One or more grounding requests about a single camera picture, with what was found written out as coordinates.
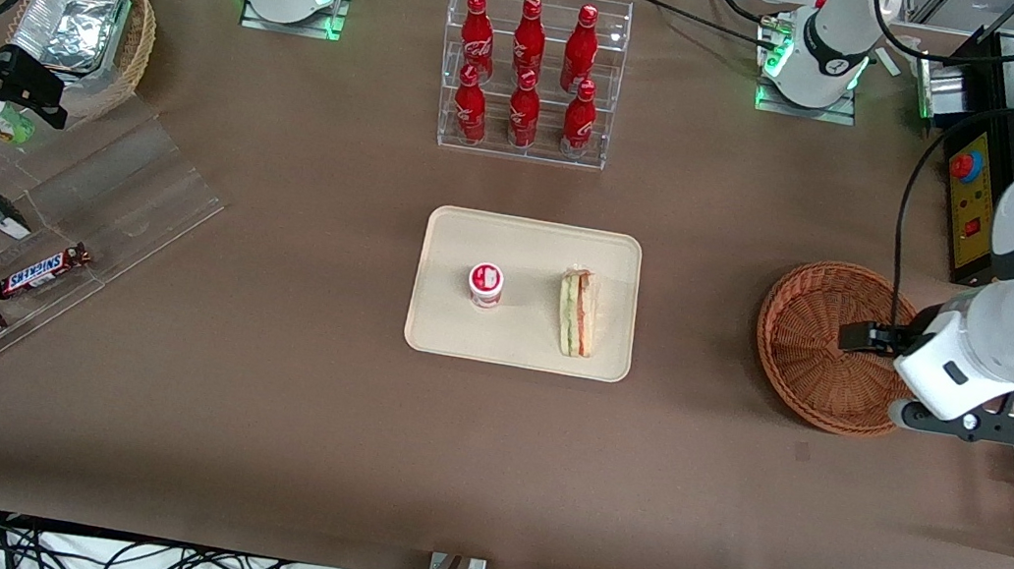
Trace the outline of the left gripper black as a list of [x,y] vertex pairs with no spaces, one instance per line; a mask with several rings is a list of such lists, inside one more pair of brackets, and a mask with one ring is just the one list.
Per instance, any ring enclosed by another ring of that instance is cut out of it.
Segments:
[[907,325],[885,325],[871,322],[846,323],[840,326],[838,348],[842,353],[870,353],[886,356],[886,353],[902,355],[910,352],[914,356],[934,339],[935,332]]

